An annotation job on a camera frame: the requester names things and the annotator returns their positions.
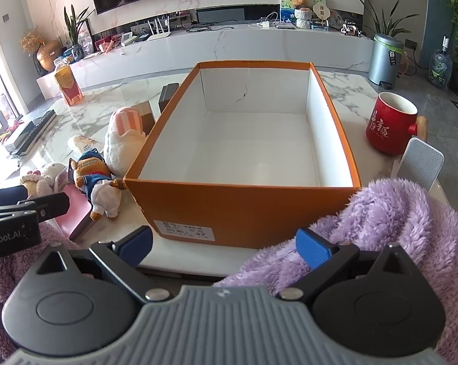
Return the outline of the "pink striped plush toy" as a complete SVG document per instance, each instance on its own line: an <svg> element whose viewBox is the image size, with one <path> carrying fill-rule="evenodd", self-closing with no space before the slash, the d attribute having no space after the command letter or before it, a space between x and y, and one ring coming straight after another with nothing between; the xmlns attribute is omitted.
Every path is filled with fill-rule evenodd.
<svg viewBox="0 0 458 365"><path fill-rule="evenodd" d="M137 109L123 107L113 112L105 134L103 155L114 176L125 176L145 140L142 116Z"/></svg>

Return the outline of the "white bunny plush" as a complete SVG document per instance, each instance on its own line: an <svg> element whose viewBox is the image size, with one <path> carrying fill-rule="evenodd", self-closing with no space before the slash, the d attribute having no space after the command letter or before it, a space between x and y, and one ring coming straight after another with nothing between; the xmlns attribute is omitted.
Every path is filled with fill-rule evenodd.
<svg viewBox="0 0 458 365"><path fill-rule="evenodd" d="M47 164L41 171L31 171L20 178L27 189L28 199L62 192L68 183L67 166L61 162Z"/></svg>

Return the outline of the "pink notebook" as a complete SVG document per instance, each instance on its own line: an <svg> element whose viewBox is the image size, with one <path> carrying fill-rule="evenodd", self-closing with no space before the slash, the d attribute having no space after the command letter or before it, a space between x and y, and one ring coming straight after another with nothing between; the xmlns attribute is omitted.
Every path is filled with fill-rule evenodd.
<svg viewBox="0 0 458 365"><path fill-rule="evenodd" d="M66 214L55 217L53 221L56 223L57 230L74 242L95 224L90 218L92 204L72 183L69 183L63 192L69 198L70 207Z"/></svg>

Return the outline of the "blue dressed plush doll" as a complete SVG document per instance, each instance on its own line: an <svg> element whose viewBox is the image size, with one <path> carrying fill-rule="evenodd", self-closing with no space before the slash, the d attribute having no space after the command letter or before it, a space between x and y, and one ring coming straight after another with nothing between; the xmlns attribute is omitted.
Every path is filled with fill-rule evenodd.
<svg viewBox="0 0 458 365"><path fill-rule="evenodd" d="M99 221L103 216L114 220L119 216L122 180L113 179L104 158L96 148L85 151L77 161L70 160L73 183L92 205L90 218Z"/></svg>

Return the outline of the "purple fluffy sleeve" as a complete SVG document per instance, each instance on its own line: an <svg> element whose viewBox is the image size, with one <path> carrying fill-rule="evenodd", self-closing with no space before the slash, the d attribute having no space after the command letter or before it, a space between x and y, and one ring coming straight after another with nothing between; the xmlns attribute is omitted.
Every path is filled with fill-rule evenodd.
<svg viewBox="0 0 458 365"><path fill-rule="evenodd" d="M458 364L458 213L408 180L381 179L354 194L336 215L321 217L310 230L333 244L351 242L362 251L380 251L398 243L440 299L446 324L436 354L409 360L372 360L331 343L310 321L310 364ZM310 273L296 250L296 237L264 248L216 287L263 285L275 296Z"/></svg>

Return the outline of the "orange juice carton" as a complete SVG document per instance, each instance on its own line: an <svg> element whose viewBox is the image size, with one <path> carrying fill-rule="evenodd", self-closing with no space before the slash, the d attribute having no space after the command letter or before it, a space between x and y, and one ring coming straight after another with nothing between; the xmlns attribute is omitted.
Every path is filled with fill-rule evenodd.
<svg viewBox="0 0 458 365"><path fill-rule="evenodd" d="M54 78L68 106L74 106L82 101L83 94L68 64L58 65Z"/></svg>

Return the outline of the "gold cardboard box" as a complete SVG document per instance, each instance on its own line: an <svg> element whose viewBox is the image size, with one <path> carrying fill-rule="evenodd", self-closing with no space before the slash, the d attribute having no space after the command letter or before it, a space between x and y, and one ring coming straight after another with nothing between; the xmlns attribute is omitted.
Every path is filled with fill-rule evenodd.
<svg viewBox="0 0 458 365"><path fill-rule="evenodd" d="M149 101L143 101L133 106L133 108L141 115L142 130L148 135L156 124Z"/></svg>

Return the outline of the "potted green plant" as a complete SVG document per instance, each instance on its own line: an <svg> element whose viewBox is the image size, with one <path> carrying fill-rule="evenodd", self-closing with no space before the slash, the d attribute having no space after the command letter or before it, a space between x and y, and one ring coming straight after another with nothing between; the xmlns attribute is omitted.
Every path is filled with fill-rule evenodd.
<svg viewBox="0 0 458 365"><path fill-rule="evenodd" d="M64 12L64 21L67 27L68 36L71 41L71 54L73 57L73 61L77 62L84 58L84 51L79 44L79 31L82 25L88 20L90 15L94 12L94 10L89 10L89 8L85 8L79 14L76 14L75 8L71 6L71 12L67 12L67 8L63 9Z"/></svg>

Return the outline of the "grey metal box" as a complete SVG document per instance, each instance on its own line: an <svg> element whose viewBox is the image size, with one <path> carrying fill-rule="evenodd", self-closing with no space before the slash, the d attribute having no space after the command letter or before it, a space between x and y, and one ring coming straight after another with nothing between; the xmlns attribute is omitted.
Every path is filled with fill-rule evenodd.
<svg viewBox="0 0 458 365"><path fill-rule="evenodd" d="M159 101L158 101L160 113L163 112L164 108L168 105L174 93L176 93L178 89L179 89L178 82L171 82L167 85L164 85L164 87L162 87L161 92L160 92Z"/></svg>

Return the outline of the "red ceramic mug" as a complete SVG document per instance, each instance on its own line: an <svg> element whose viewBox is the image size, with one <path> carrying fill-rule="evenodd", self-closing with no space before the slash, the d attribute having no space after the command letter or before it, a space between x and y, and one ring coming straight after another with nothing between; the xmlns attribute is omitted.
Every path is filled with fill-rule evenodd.
<svg viewBox="0 0 458 365"><path fill-rule="evenodd" d="M407 98L393 92L380 92L366 128L367 140L388 155L405 152L408 141L418 137L428 141L428 119Z"/></svg>

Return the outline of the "orange cardboard box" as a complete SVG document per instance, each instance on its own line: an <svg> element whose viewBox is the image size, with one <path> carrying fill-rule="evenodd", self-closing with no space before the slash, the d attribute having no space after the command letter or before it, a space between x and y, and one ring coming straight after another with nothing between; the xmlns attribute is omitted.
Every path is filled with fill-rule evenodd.
<svg viewBox="0 0 458 365"><path fill-rule="evenodd" d="M124 178L168 239L263 248L335 214L361 180L311 63L197 64Z"/></svg>

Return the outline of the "white wifi router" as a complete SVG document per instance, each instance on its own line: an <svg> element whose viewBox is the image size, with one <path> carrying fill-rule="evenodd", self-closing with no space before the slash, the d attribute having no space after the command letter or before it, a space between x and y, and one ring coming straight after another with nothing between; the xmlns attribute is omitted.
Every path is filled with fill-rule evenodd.
<svg viewBox="0 0 458 365"><path fill-rule="evenodd" d="M165 25L162 24L162 19L162 16L156 16L152 21L148 22L150 29L149 41L164 39L171 35L170 18L166 18Z"/></svg>

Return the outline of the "silver trash bin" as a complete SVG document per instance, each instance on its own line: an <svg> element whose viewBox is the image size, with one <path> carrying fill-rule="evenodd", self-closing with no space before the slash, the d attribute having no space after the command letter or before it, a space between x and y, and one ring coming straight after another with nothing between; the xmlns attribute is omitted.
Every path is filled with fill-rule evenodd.
<svg viewBox="0 0 458 365"><path fill-rule="evenodd" d="M379 87L393 89L404 54L404 44L388 35L375 34L368 79Z"/></svg>

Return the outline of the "long white tv cabinet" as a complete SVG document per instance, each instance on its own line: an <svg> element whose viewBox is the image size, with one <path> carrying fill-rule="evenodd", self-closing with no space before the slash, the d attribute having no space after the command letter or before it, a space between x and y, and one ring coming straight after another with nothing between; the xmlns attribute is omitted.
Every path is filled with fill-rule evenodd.
<svg viewBox="0 0 458 365"><path fill-rule="evenodd" d="M175 31L71 65L81 89L127 78L161 76L190 70L203 61L279 60L310 62L319 68L366 73L373 40L323 30L260 29L247 24L202 32Z"/></svg>

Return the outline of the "teddy bear figurine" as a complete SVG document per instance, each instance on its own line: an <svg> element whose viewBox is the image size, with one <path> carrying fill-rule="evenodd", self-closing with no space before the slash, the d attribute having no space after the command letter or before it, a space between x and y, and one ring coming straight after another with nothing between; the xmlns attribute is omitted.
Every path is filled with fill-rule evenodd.
<svg viewBox="0 0 458 365"><path fill-rule="evenodd" d="M309 11L310 4L308 0L291 0L292 8L295 10Z"/></svg>

